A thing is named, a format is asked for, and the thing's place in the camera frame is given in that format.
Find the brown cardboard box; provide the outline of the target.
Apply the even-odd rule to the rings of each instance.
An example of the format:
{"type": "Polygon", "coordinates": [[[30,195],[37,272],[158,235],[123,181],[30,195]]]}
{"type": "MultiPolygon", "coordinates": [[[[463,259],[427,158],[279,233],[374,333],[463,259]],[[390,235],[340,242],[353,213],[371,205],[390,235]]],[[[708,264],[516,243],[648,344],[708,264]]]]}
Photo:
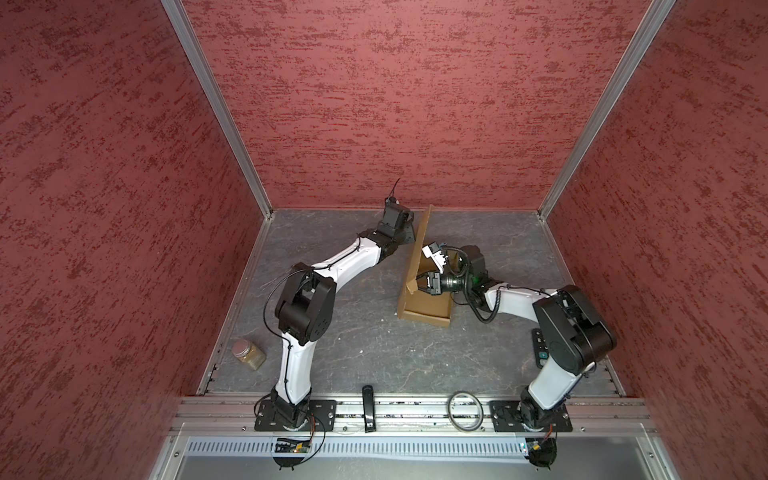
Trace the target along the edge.
{"type": "Polygon", "coordinates": [[[448,328],[453,306],[449,294],[430,295],[426,291],[428,273],[439,272],[434,261],[423,253],[423,248],[428,245],[427,230],[433,210],[434,206],[429,205],[419,216],[396,314],[401,320],[448,328]]]}

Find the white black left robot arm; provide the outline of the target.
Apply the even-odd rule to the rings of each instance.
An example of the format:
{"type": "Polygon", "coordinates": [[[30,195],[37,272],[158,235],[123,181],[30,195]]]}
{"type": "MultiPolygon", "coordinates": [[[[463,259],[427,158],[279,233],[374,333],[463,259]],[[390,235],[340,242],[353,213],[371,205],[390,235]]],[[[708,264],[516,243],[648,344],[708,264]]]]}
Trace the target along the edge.
{"type": "Polygon", "coordinates": [[[309,414],[316,343],[331,324],[336,294],[400,246],[413,243],[413,219],[413,212],[390,196],[376,227],[360,232],[348,247],[324,261],[295,264],[286,276],[274,310],[282,358],[271,402],[293,428],[309,414]]]}

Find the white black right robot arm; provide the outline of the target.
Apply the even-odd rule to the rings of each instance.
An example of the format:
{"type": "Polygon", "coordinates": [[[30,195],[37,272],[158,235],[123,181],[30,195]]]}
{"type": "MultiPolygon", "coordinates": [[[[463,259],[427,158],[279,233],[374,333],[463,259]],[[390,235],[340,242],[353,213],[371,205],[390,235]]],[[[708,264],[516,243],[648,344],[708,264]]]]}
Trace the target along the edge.
{"type": "Polygon", "coordinates": [[[579,381],[617,346],[613,331],[585,293],[515,286],[492,278],[475,245],[431,243],[422,248],[436,268],[416,276],[418,290],[459,293],[475,318],[488,324],[506,314],[530,320],[541,330],[548,360],[523,389],[514,418],[530,431],[554,423],[555,413],[579,381]]]}

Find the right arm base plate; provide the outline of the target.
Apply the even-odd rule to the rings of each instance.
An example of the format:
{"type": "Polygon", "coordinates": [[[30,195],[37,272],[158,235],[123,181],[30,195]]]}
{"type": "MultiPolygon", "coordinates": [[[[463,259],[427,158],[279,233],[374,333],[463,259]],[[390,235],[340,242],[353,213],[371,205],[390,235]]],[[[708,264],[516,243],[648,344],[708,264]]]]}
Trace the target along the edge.
{"type": "Polygon", "coordinates": [[[493,400],[488,403],[489,415],[497,433],[546,434],[573,431],[570,415],[564,404],[550,410],[540,408],[533,400],[493,400]]]}

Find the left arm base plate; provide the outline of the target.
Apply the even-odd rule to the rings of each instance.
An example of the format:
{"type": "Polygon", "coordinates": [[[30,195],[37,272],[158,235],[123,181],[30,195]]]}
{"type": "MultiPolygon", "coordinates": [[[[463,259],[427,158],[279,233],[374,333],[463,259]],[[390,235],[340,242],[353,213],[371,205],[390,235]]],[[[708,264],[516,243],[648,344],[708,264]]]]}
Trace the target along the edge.
{"type": "Polygon", "coordinates": [[[291,406],[277,399],[261,401],[255,410],[256,432],[330,432],[334,428],[338,403],[335,400],[304,400],[291,406]]]}

